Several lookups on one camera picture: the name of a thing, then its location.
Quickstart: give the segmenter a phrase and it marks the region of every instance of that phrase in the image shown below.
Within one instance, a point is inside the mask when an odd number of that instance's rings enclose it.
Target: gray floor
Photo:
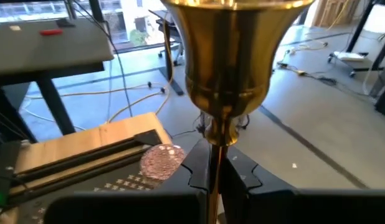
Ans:
[[[342,63],[327,64],[330,52],[343,50],[349,38],[346,32],[350,27],[329,31],[314,29],[321,34],[305,35],[310,29],[293,27],[284,38],[277,51],[280,60],[285,50],[295,45],[291,42],[325,35],[341,34],[322,41],[329,43],[328,48],[317,51],[297,52],[286,58],[286,62],[307,72],[325,71],[324,76],[337,78],[348,88],[361,92],[365,76],[359,73],[355,79],[348,77],[349,69]],[[355,50],[370,51],[373,58],[382,46],[374,38],[376,34],[365,32]],[[145,84],[148,81],[166,84],[158,68],[163,59],[158,58],[159,49],[132,52],[121,56],[126,73],[149,70],[126,77],[128,86]],[[106,71],[84,74],[74,77],[58,78],[55,84],[61,93],[108,90],[109,63]],[[175,79],[184,87],[184,66],[175,68]],[[117,61],[113,61],[112,76],[119,76]],[[376,72],[369,79],[369,86],[374,82]],[[113,78],[112,88],[122,88],[122,79]],[[136,101],[150,93],[149,89],[130,90],[131,101]],[[30,95],[38,95],[38,89],[32,84]],[[165,99],[164,95],[154,96],[133,106],[133,114],[156,111]],[[127,105],[125,93],[112,93],[110,114]],[[74,125],[93,128],[107,120],[108,94],[63,97],[65,106]],[[365,97],[356,96],[348,90],[339,91],[310,78],[298,77],[291,71],[277,70],[271,80],[271,87],[264,106],[278,116],[286,125],[318,147],[346,170],[355,175],[370,188],[385,188],[385,117],[373,109],[373,104]],[[51,118],[43,100],[32,100],[27,109],[40,116]],[[22,116],[40,141],[61,137],[55,123],[35,118],[25,111]],[[177,96],[173,91],[169,101],[158,114],[163,126],[176,134],[193,129],[193,121],[199,110],[187,96]],[[118,119],[129,117],[127,111]],[[327,163],[310,152],[307,147],[282,130],[259,110],[251,115],[248,130],[242,131],[236,146],[253,160],[296,187],[352,189],[356,188],[349,180],[335,171]],[[185,134],[173,139],[185,150],[189,150],[201,139],[197,133]]]

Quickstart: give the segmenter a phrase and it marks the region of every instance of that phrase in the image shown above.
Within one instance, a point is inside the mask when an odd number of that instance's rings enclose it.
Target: red object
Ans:
[[[41,35],[58,35],[62,34],[62,29],[51,29],[51,30],[42,30],[40,31]]]

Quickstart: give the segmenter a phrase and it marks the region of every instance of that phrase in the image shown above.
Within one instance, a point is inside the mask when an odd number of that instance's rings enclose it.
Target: concrete floor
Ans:
[[[275,61],[282,58],[285,50],[298,45],[288,43],[309,37],[338,34],[322,39],[329,43],[326,49],[297,52],[296,55],[288,56],[285,61],[307,72],[326,71],[321,75],[336,78],[349,89],[361,92],[365,72],[358,73],[356,78],[352,79],[348,77],[349,69],[346,65],[326,62],[330,52],[346,47],[349,34],[344,33],[349,33],[352,29],[343,27],[329,31],[314,30],[323,33],[305,35],[312,30],[292,27],[283,39]],[[374,40],[376,37],[376,34],[365,32],[355,51],[370,51],[369,57],[374,58],[382,46]],[[159,49],[151,49],[121,55],[126,73],[148,71],[127,76],[128,86],[145,84],[148,81],[166,84],[166,80],[157,70],[163,65],[163,59],[157,56],[158,51]],[[123,87],[117,63],[114,60],[112,65],[113,89]],[[54,81],[61,94],[105,91],[109,87],[109,66],[107,62],[107,69],[104,72],[58,78]],[[176,67],[174,73],[175,80],[184,88],[184,66]],[[371,75],[369,86],[375,78],[376,72]],[[158,90],[139,89],[129,90],[128,93],[133,102],[156,91]],[[33,83],[29,95],[38,94],[38,89]],[[133,114],[156,111],[164,99],[164,95],[149,98],[133,106]],[[25,105],[30,103],[27,107],[29,111],[52,118],[43,100],[29,101],[26,99],[24,102]],[[94,128],[108,119],[108,94],[68,96],[63,97],[63,101],[74,125]],[[123,91],[112,93],[111,101],[110,114],[127,105]],[[347,90],[339,91],[310,78],[298,77],[291,71],[277,70],[272,76],[264,106],[367,187],[385,189],[385,117],[374,111],[370,100],[351,94]],[[21,111],[21,115],[38,140],[61,137],[55,123],[35,118],[25,111]],[[176,134],[192,130],[193,121],[198,115],[199,110],[186,95],[177,96],[171,91],[171,96],[158,117],[169,133]],[[124,111],[115,120],[129,116],[128,111]],[[358,187],[259,110],[254,111],[250,117],[251,123],[246,131],[240,133],[236,147],[270,172],[296,187],[328,189]],[[178,136],[173,141],[188,151],[201,138],[198,133],[189,133]]]

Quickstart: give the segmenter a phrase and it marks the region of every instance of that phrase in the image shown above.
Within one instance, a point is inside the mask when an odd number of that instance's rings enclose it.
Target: sparkly pink disc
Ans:
[[[141,158],[140,169],[148,180],[162,183],[180,166],[186,157],[180,146],[160,144],[153,146]]]

